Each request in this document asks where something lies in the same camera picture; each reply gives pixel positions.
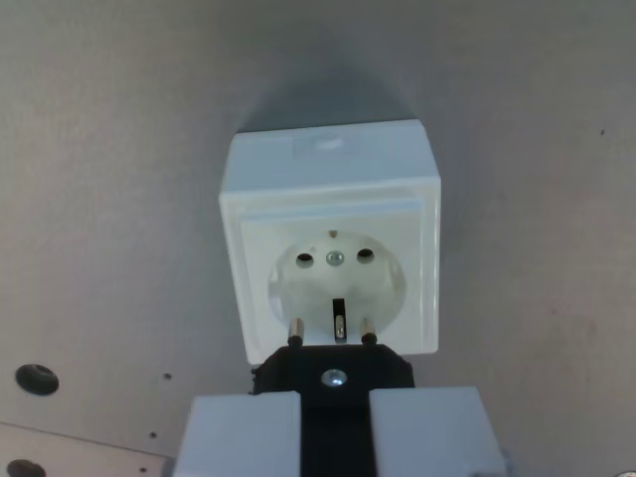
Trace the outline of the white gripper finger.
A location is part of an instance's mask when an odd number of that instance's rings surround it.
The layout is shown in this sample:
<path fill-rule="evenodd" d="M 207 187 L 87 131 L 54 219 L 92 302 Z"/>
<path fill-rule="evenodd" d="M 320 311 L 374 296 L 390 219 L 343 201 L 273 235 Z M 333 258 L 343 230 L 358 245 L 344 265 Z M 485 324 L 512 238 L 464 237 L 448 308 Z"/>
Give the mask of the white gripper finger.
<path fill-rule="evenodd" d="M 297 392 L 195 397 L 175 476 L 299 476 Z"/>
<path fill-rule="evenodd" d="M 379 476 L 506 476 L 505 459 L 474 387 L 370 392 Z"/>

